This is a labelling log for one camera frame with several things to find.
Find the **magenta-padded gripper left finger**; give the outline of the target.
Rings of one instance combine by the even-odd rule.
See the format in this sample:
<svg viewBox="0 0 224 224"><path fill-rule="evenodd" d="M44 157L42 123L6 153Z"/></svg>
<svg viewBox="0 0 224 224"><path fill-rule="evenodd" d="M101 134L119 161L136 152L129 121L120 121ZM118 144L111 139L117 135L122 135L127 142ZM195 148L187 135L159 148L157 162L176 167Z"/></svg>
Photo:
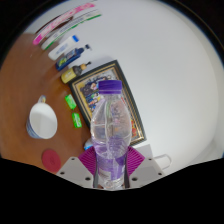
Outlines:
<svg viewBox="0 0 224 224"><path fill-rule="evenodd" d="M70 157L57 176L84 188L98 187L97 160L93 147L84 151L79 157Z"/></svg>

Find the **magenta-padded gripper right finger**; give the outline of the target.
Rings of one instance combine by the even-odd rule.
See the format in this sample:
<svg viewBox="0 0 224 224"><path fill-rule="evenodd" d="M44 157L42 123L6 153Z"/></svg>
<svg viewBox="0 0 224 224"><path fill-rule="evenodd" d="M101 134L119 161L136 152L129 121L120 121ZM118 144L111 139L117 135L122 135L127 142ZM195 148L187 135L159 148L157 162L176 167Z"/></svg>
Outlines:
<svg viewBox="0 0 224 224"><path fill-rule="evenodd" d="M126 188L140 188L163 176L164 172L153 157L144 157L133 147L128 149L125 174Z"/></svg>

